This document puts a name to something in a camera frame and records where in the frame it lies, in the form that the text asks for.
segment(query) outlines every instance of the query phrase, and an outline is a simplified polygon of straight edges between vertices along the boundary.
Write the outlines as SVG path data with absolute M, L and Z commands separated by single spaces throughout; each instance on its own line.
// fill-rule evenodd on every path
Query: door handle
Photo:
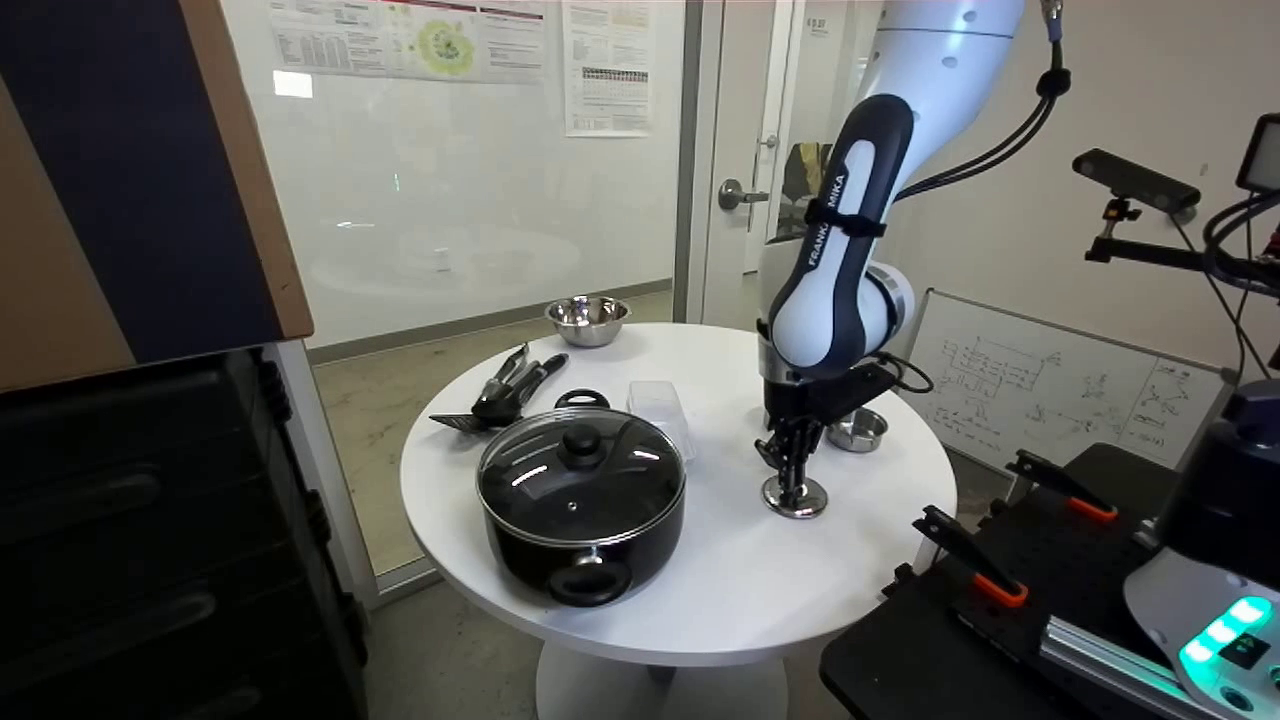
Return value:
M 759 191 L 746 192 L 742 190 L 742 183 L 737 182 L 735 178 L 728 178 L 723 184 L 721 184 L 718 197 L 722 210 L 732 210 L 744 202 L 764 202 L 769 199 L 769 193 Z

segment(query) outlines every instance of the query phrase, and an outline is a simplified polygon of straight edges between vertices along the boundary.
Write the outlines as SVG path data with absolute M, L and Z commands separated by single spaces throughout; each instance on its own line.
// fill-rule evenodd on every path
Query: round white table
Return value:
M 786 716 L 781 659 L 872 610 L 893 568 L 910 562 L 925 505 L 954 512 L 955 478 L 937 437 L 893 393 L 870 407 L 888 420 L 868 455 L 826 441 L 808 475 L 827 510 L 782 518 L 760 498 L 773 471 L 753 442 L 765 437 L 753 333 L 709 325 L 631 324 L 600 348 L 558 336 L 530 343 L 530 359 L 568 352 L 525 415 L 588 387 L 625 410 L 632 380 L 671 380 L 696 457 L 687 468 L 680 544 L 639 591 L 580 610 L 518 584 L 489 550 L 475 470 L 490 436 L 463 436 L 428 419 L 465 413 L 509 351 L 467 370 L 413 423 L 401 459 L 410 524 L 440 574 L 504 623 L 547 641 L 538 666 L 541 720 L 570 717 Z M 663 670 L 677 667 L 675 674 Z

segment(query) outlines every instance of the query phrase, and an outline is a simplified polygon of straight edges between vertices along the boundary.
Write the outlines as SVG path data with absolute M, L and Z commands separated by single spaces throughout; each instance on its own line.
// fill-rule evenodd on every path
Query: small metal bowl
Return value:
M 827 427 L 827 441 L 849 452 L 870 452 L 879 447 L 888 423 L 878 413 L 859 407 Z
M 613 342 L 631 307 L 612 297 L 579 295 L 547 306 L 547 319 L 564 342 L 577 347 L 603 347 Z

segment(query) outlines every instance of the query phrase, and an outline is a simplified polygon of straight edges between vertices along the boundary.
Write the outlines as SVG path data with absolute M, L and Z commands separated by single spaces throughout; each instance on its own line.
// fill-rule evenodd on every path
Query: black cabinet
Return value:
M 287 414 L 251 351 L 0 396 L 0 716 L 366 715 Z

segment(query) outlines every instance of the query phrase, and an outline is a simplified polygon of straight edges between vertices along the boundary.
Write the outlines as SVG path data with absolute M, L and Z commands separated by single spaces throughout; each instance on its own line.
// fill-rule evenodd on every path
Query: clear plastic box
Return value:
M 649 420 L 667 433 L 685 462 L 694 460 L 698 451 L 676 386 L 667 380 L 632 382 L 627 389 L 627 413 Z

